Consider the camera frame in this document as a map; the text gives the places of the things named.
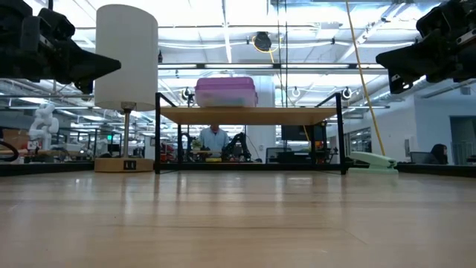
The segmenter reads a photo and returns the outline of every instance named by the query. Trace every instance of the office chair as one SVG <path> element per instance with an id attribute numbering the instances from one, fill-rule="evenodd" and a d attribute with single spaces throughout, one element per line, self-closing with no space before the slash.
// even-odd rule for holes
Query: office chair
<path id="1" fill-rule="evenodd" d="M 286 149 L 284 149 L 283 147 L 266 148 L 266 164 L 269 164 L 270 162 L 276 163 L 278 153 L 291 152 L 291 151 L 292 150 L 289 147 L 287 147 Z"/>
<path id="2" fill-rule="evenodd" d="M 415 164 L 438 163 L 434 155 L 427 152 L 410 152 L 410 159 Z"/>

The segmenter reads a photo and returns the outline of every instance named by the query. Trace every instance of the white shirt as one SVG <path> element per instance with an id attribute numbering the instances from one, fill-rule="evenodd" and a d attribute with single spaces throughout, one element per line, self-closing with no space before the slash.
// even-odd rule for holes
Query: white shirt
<path id="1" fill-rule="evenodd" d="M 199 140 L 202 146 L 210 148 L 212 151 L 222 151 L 222 148 L 228 144 L 228 134 L 218 129 L 217 133 L 214 133 L 210 127 L 200 132 Z"/>

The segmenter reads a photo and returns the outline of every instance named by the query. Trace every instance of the wooden table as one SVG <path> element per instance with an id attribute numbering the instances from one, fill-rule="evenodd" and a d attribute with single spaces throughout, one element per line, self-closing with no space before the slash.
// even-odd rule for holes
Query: wooden table
<path id="1" fill-rule="evenodd" d="M 4 177 L 0 267 L 475 268 L 474 179 L 360 175 Z"/>
<path id="2" fill-rule="evenodd" d="M 324 103 L 335 101 L 334 106 L 323 106 Z M 170 106 L 161 106 L 161 101 L 167 102 Z M 171 121 L 178 124 L 178 151 L 182 151 L 181 144 L 181 126 L 182 125 L 197 125 L 197 124 L 222 124 L 222 125 L 294 125 L 294 126 L 313 126 L 325 121 L 326 119 L 337 115 L 338 121 L 338 143 L 341 149 L 340 160 L 341 165 L 327 165 L 326 170 L 335 170 L 339 168 L 342 174 L 347 172 L 344 161 L 344 128 L 342 122 L 342 105 L 341 94 L 336 92 L 325 100 L 323 100 L 316 107 L 291 107 L 291 108 L 277 108 L 277 107 L 177 107 L 162 93 L 158 92 L 155 95 L 155 117 L 160 118 L 164 116 Z M 155 125 L 155 143 L 160 144 L 160 124 Z M 313 134 L 311 136 L 311 143 L 315 141 Z M 160 159 L 160 147 L 155 148 L 155 158 Z M 312 146 L 312 156 L 314 157 L 315 147 Z M 265 170 L 266 164 L 246 165 L 250 170 Z M 162 164 L 155 163 L 155 172 L 160 173 L 160 169 L 169 170 L 183 170 L 189 168 L 190 170 L 218 170 L 223 168 L 236 168 L 236 165 L 196 165 L 185 163 L 182 164 L 182 156 L 178 155 L 177 164 Z M 315 160 L 311 159 L 311 163 L 304 167 L 303 165 L 273 165 L 274 170 L 291 169 L 291 170 L 317 170 L 324 167 L 316 167 Z"/>
<path id="3" fill-rule="evenodd" d="M 161 108 L 177 124 L 314 125 L 335 113 L 335 108 Z"/>

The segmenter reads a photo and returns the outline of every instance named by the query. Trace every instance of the wooden shelf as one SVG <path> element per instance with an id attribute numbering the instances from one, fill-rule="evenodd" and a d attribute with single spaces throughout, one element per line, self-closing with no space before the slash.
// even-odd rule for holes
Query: wooden shelf
<path id="1" fill-rule="evenodd" d="M 312 125 L 336 114 L 335 108 L 161 108 L 177 124 Z"/>

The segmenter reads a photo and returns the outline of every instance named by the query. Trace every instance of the lamp shade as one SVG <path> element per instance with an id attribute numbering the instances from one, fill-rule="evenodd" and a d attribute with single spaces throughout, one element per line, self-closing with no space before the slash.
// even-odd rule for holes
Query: lamp shade
<path id="1" fill-rule="evenodd" d="M 96 53 L 119 60 L 122 68 L 96 80 L 94 102 L 121 110 L 136 103 L 137 111 L 155 108 L 158 25 L 148 12 L 122 4 L 97 10 Z"/>

